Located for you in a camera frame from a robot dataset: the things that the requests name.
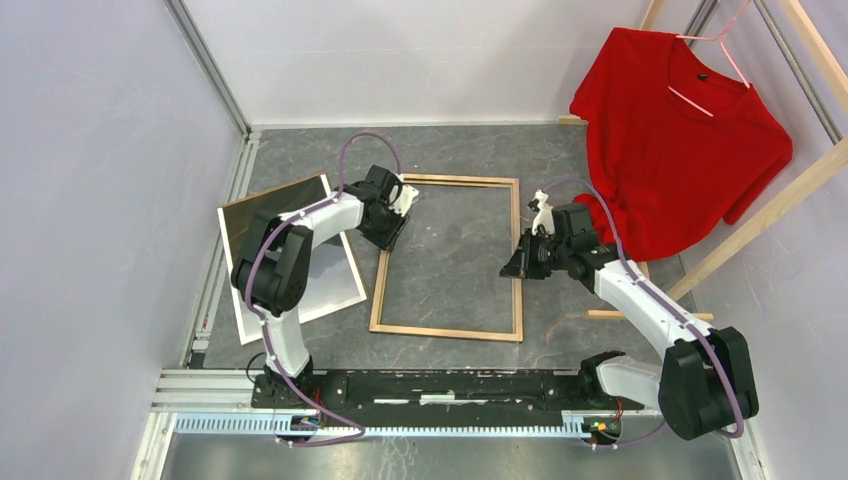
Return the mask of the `glossy photo print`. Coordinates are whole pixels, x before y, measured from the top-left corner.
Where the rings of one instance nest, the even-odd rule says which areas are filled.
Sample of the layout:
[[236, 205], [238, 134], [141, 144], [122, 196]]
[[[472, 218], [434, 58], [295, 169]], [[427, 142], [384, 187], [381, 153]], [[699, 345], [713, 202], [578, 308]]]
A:
[[[241, 345], [261, 338], [258, 319], [249, 312], [230, 277], [234, 262], [223, 251], [227, 266], [224, 285], [234, 307], [235, 328]], [[309, 267], [307, 287], [299, 303], [299, 321], [306, 322], [356, 305], [368, 298], [360, 269], [345, 233], [338, 234], [315, 247]]]

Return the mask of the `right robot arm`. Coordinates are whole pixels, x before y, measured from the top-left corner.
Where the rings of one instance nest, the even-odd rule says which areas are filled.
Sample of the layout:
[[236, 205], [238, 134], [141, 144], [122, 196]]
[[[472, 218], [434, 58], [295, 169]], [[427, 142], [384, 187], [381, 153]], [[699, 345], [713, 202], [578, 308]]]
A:
[[532, 200], [535, 217], [499, 272], [543, 280], [562, 271], [613, 305], [651, 344], [662, 363], [621, 351], [582, 361], [577, 392], [591, 408], [615, 397], [657, 409], [678, 437], [737, 438], [760, 410], [748, 342], [733, 327], [716, 329], [672, 300], [615, 243], [600, 241], [588, 207]]

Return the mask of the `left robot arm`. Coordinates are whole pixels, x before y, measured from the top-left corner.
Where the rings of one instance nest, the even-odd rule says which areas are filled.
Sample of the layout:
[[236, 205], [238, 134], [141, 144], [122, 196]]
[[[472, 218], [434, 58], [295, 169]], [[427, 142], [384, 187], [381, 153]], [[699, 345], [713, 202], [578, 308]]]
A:
[[303, 372], [311, 356], [302, 337], [299, 304], [312, 254], [325, 241], [357, 230], [391, 252], [410, 219], [419, 191], [400, 174], [373, 166], [366, 177], [291, 212], [254, 216], [231, 272], [231, 285], [259, 320], [268, 369], [278, 376], [275, 392], [290, 407], [306, 405], [313, 379]]

